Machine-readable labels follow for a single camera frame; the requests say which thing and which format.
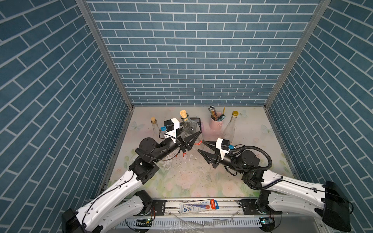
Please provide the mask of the corked glass bottle red label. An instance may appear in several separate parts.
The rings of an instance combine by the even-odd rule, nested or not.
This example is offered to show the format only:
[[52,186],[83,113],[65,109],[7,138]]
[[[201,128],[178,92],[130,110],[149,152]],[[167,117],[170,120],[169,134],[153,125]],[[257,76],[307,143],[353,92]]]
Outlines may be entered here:
[[195,149],[202,149],[203,148],[203,136],[200,130],[200,127],[198,123],[194,120],[192,120],[186,110],[180,111],[180,116],[181,119],[183,120],[183,128],[182,128],[182,134],[181,137],[185,142],[187,142],[187,137],[195,134],[195,133],[200,133],[197,139],[194,142],[194,148]]

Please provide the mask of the tall gold-capped glass bottle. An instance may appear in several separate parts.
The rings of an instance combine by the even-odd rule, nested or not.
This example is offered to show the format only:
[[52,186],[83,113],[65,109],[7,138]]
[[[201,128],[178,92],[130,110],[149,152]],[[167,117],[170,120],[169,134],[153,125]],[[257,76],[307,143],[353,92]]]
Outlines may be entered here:
[[238,118],[238,111],[233,111],[231,115],[231,119],[227,126],[225,127],[223,134],[222,134],[222,139],[228,140],[230,144],[233,143],[234,139],[234,134],[235,134],[235,125],[236,125],[236,120]]

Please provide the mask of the clear glass bottle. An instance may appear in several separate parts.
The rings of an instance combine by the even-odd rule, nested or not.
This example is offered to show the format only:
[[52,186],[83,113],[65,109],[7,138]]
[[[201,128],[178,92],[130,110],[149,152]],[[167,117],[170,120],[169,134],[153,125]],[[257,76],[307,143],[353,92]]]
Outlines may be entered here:
[[153,138],[157,142],[160,142],[161,141],[161,138],[160,138],[160,128],[159,128],[159,126],[157,124],[157,120],[156,120],[155,117],[151,118],[151,124],[152,124],[152,129],[153,129]]

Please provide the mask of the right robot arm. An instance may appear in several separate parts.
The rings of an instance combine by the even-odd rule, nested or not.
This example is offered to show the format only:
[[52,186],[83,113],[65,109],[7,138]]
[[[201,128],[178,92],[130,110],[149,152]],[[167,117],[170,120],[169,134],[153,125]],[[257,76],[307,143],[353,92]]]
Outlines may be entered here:
[[354,206],[332,181],[310,183],[273,172],[270,155],[255,146],[234,147],[228,140],[204,141],[210,152],[198,153],[214,168],[219,165],[242,174],[250,189],[259,191],[256,206],[260,211],[293,212],[321,219],[327,226],[350,232]]

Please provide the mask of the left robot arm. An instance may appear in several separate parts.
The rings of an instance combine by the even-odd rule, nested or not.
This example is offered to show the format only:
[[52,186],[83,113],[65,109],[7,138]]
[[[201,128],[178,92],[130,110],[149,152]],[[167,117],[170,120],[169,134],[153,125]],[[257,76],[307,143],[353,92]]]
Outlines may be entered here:
[[182,138],[176,130],[175,136],[166,135],[160,143],[143,139],[135,150],[137,159],[113,185],[78,210],[70,208],[62,214],[62,232],[106,233],[129,217],[148,213],[153,200],[140,188],[158,172],[156,163],[175,150],[191,150],[200,134]]

